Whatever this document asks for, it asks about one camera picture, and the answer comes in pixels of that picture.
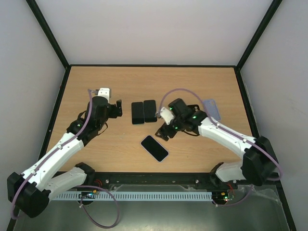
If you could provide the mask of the lilac phone case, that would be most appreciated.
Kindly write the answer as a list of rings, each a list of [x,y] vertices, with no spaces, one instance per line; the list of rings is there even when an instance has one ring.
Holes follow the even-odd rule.
[[[217,104],[214,99],[204,100],[203,104],[206,107],[211,117],[213,117],[217,121],[221,120],[221,116],[220,116]]]

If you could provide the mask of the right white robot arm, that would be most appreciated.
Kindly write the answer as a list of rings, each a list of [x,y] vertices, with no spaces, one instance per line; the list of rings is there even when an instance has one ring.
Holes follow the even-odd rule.
[[[271,179],[278,167],[274,149],[266,137],[258,138],[241,134],[219,123],[207,112],[195,109],[178,98],[161,107],[158,117],[164,120],[156,136],[165,141],[174,138],[177,132],[192,132],[216,141],[234,152],[240,161],[219,163],[212,169],[210,184],[221,188],[229,181],[246,180],[255,186],[261,186]]]

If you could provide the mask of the black phone case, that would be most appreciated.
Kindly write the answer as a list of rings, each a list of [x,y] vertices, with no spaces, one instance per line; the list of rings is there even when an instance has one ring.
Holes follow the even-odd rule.
[[[197,104],[190,104],[190,105],[187,105],[193,112],[196,112],[196,111],[199,111],[200,110],[200,107],[199,105]]]

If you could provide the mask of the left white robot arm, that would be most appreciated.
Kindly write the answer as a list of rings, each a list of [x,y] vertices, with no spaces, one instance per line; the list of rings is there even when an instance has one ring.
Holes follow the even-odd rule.
[[[39,161],[23,173],[7,178],[8,199],[28,217],[41,214],[56,196],[79,185],[91,186],[95,170],[81,162],[70,171],[55,176],[58,170],[93,138],[110,118],[122,116],[122,101],[110,104],[103,96],[90,99],[84,117],[78,116],[67,128],[58,143]]]

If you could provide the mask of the black bare phone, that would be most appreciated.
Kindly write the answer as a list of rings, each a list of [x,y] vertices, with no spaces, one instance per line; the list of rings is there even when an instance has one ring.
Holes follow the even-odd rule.
[[[131,117],[133,125],[144,124],[144,107],[143,102],[131,103]]]

